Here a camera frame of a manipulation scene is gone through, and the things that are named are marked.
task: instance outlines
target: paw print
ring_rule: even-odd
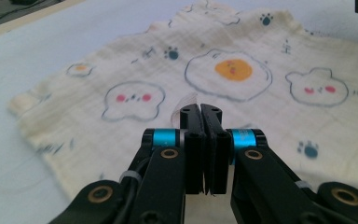
[[[314,144],[312,144],[311,141],[308,141],[307,144],[304,144],[303,142],[298,143],[297,151],[299,153],[302,153],[304,151],[304,154],[309,159],[316,159],[318,157],[318,150],[319,150],[318,144],[314,145]]]
[[[168,47],[164,54],[166,59],[176,60],[179,58],[178,48]]]
[[[267,15],[262,14],[260,17],[261,23],[263,23],[263,25],[265,25],[265,26],[268,26],[273,19],[274,19],[274,17],[272,15],[270,15],[269,13]]]

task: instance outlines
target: white cloth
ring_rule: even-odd
[[[224,128],[261,129],[314,189],[358,188],[358,44],[314,36],[288,11],[201,1],[69,64],[9,108],[74,198],[90,182],[118,181],[143,131],[177,125],[178,105],[195,102],[221,108]],[[234,220],[227,200],[214,202],[188,197],[186,218],[204,209],[209,222]]]

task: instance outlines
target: cream fabric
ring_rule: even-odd
[[[358,188],[358,44],[314,36],[288,11],[198,2],[69,64],[9,108],[74,198],[90,182],[118,181],[143,131],[177,125],[180,106],[196,102],[221,108],[224,128],[261,129],[314,189]],[[229,195],[217,198],[188,197],[186,220],[234,222]]]

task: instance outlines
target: red cheek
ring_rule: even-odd
[[[119,102],[119,103],[122,103],[126,100],[126,96],[123,95],[123,94],[120,94],[116,97],[116,101]]]
[[[143,97],[142,97],[142,100],[145,101],[145,102],[148,102],[152,99],[152,95],[150,94],[145,94]]]
[[[325,89],[326,89],[326,91],[331,92],[331,93],[336,92],[336,88],[334,88],[332,86],[326,86]]]
[[[307,93],[307,94],[313,94],[313,89],[310,89],[308,87],[304,88],[304,91]]]

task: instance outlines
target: table surface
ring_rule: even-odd
[[[21,137],[8,101],[115,38],[167,21],[192,0],[67,0],[0,25],[0,223],[47,223],[69,204],[43,160]],[[358,42],[352,0],[221,0],[237,10],[288,9],[304,28]]]

